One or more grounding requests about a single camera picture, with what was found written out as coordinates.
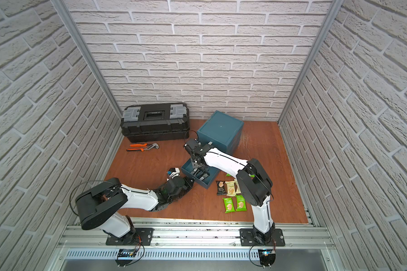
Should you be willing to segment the teal drawer cabinet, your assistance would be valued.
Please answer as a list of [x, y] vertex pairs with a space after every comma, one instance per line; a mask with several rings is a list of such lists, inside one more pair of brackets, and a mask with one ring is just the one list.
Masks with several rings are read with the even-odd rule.
[[237, 149], [244, 122], [220, 111], [213, 113], [198, 129], [201, 143], [211, 142], [218, 150], [232, 155]]

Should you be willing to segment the yellow cookie packet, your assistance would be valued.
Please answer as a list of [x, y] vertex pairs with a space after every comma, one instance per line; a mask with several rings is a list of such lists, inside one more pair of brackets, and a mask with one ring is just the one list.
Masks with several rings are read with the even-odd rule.
[[241, 194], [241, 190], [240, 190], [240, 186], [239, 186], [238, 180], [235, 179], [234, 182], [235, 182], [235, 192], [236, 192], [236, 195], [240, 195], [240, 194]]
[[227, 196], [236, 196], [235, 181], [226, 181]]

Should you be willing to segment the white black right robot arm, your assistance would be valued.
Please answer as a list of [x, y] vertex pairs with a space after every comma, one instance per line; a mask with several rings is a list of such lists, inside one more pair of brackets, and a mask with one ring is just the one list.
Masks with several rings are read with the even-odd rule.
[[196, 139], [187, 141], [184, 149], [191, 157], [193, 168], [213, 167], [238, 181], [245, 201], [252, 206], [254, 238], [260, 243], [267, 242], [274, 230], [270, 212], [272, 181], [262, 164], [257, 159], [235, 158], [209, 143], [203, 145]]

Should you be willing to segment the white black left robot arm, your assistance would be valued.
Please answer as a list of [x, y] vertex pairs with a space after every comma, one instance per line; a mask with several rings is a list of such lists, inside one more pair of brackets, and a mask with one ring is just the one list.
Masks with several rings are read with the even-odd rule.
[[124, 208], [158, 212], [180, 200], [191, 191], [194, 181], [179, 175], [171, 176], [160, 187], [141, 190], [122, 184], [118, 178], [101, 181], [97, 186], [75, 198], [77, 214], [83, 230], [102, 229], [116, 238], [133, 234], [130, 218], [121, 215]]

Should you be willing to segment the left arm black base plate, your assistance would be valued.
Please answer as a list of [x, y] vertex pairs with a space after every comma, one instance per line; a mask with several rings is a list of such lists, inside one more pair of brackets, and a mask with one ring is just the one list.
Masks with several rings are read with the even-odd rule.
[[153, 238], [153, 228], [134, 228], [123, 237], [115, 237], [108, 234], [106, 246], [135, 246], [139, 243], [149, 246]]

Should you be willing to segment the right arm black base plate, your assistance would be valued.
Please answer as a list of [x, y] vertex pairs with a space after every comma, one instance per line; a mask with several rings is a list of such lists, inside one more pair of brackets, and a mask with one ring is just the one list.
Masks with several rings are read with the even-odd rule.
[[273, 246], [284, 247], [286, 245], [281, 229], [270, 229], [263, 234], [256, 229], [243, 228], [239, 230], [240, 243], [242, 246]]

